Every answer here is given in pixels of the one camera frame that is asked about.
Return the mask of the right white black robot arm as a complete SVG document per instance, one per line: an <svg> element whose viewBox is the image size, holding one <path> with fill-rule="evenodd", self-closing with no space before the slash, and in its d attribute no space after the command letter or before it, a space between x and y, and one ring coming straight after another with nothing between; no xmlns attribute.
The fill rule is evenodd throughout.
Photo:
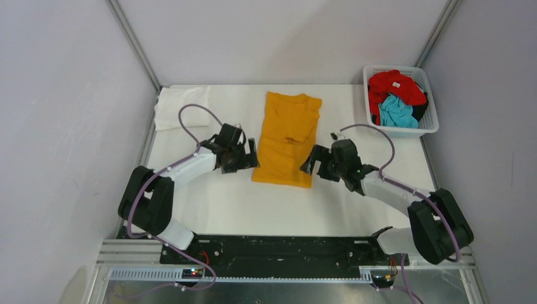
<svg viewBox="0 0 537 304"><path fill-rule="evenodd" d="M380 168L362 163L352 140L334 141L330 148L315 145L300 170L311 175L317 162L321 179L343 181L350 192L377 199L407 216L415 249L429 263L454 262L474 241L449 190L418 190L388 177Z"/></svg>

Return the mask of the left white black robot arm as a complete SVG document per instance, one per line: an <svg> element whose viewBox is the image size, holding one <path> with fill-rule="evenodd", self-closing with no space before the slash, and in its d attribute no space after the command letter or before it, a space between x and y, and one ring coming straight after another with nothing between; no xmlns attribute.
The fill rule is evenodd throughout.
<svg viewBox="0 0 537 304"><path fill-rule="evenodd" d="M197 143L183 159L159 171L143 166L131 173L118 206L118 215L131 226L175 247L175 255L184 263L195 262L200 247L192 230L173 219L174 193L194 179L220 170L222 174L259 166L256 142L244 130L223 124L220 132Z"/></svg>

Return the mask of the yellow t shirt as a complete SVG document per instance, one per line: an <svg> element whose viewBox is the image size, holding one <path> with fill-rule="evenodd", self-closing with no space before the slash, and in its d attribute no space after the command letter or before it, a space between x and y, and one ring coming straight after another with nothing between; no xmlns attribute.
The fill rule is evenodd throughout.
<svg viewBox="0 0 537 304"><path fill-rule="evenodd" d="M322 100L268 92L253 182L311 188L312 176L300 170L316 143Z"/></svg>

